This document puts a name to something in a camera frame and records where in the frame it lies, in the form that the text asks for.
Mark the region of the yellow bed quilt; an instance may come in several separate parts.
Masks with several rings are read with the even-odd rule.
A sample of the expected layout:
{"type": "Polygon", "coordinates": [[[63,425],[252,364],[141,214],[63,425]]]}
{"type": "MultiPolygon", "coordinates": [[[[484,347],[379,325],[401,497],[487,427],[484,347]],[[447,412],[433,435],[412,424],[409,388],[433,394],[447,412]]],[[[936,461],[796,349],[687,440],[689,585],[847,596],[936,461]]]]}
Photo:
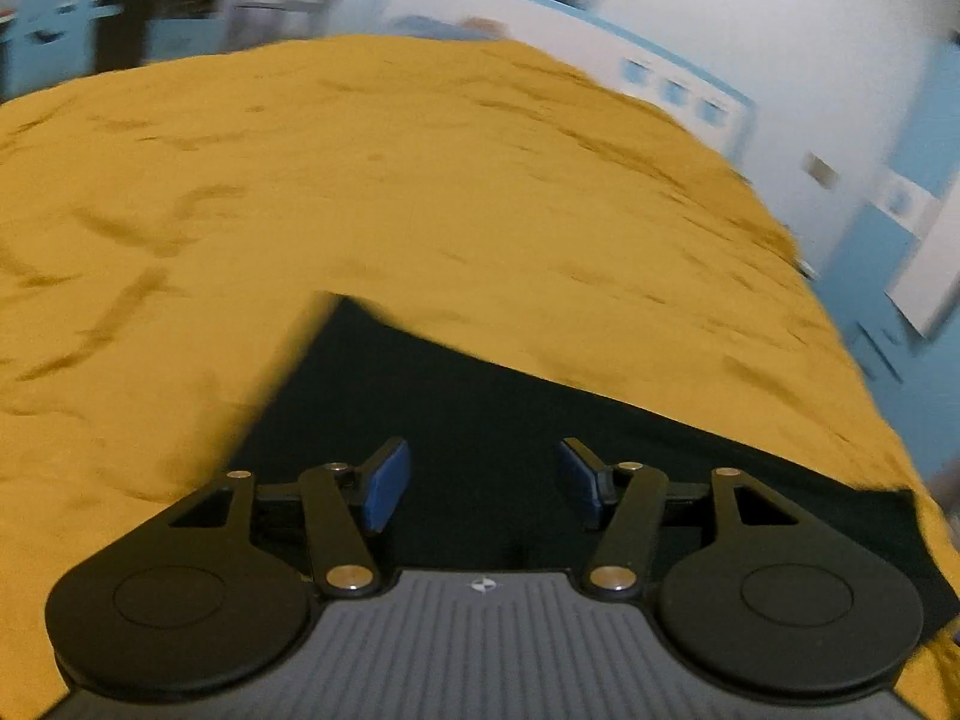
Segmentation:
{"type": "Polygon", "coordinates": [[[210,476],[320,293],[919,491],[793,239],[659,109],[517,43],[332,37],[2,109],[2,712],[64,694],[53,582],[210,476]]]}

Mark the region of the white blue headboard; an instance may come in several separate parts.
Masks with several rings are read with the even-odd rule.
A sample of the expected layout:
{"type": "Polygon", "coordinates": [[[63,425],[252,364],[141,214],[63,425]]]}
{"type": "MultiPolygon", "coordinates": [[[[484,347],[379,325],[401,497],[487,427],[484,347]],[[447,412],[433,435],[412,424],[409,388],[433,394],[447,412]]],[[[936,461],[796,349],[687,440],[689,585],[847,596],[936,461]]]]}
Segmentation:
{"type": "Polygon", "coordinates": [[[599,16],[553,0],[337,0],[335,34],[384,34],[399,16],[501,21],[510,41],[527,44],[612,91],[652,104],[727,161],[738,163],[752,133],[755,105],[690,60],[599,16]]]}

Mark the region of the blue pillow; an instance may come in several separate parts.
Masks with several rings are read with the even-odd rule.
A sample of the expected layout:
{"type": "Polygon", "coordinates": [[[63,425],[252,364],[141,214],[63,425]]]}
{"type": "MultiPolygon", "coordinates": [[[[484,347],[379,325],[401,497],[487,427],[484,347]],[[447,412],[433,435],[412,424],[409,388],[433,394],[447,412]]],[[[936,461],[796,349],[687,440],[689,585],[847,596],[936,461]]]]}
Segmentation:
{"type": "Polygon", "coordinates": [[[433,41],[509,41],[511,32],[501,21],[467,16],[464,20],[444,21],[425,15],[399,16],[384,26],[391,36],[433,39],[433,41]]]}

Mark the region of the blue white wardrobe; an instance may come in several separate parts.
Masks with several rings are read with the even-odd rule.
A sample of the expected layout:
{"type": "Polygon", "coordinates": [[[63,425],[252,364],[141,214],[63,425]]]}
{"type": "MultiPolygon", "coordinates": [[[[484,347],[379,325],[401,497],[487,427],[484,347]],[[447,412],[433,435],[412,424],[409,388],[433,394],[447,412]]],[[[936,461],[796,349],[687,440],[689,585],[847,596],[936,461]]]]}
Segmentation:
{"type": "Polygon", "coordinates": [[[929,478],[958,457],[958,44],[935,49],[869,201],[815,282],[929,478]]]}

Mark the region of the black pants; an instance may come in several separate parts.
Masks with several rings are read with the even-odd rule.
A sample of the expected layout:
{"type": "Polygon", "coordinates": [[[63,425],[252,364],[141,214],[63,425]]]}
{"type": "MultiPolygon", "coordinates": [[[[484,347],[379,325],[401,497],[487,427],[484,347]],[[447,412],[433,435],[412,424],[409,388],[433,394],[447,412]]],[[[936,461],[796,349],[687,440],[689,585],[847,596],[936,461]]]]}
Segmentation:
{"type": "Polygon", "coordinates": [[[580,571],[597,544],[558,488],[574,437],[607,461],[651,463],[674,483],[735,466],[900,569],[931,640],[958,614],[955,583],[901,483],[836,481],[752,445],[652,411],[472,358],[337,296],[311,317],[295,357],[229,456],[233,470],[291,483],[324,461],[366,460],[387,439],[412,479],[374,542],[387,569],[580,571]]]}

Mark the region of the blue smiley chair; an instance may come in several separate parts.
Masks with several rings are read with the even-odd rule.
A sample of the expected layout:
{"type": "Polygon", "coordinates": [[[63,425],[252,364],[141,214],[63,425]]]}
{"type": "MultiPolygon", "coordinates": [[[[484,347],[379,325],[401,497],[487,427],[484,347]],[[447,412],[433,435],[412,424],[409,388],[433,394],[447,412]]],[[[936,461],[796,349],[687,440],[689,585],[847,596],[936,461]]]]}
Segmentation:
{"type": "Polygon", "coordinates": [[[2,32],[3,99],[89,75],[98,23],[121,11],[99,0],[18,0],[2,32]]]}

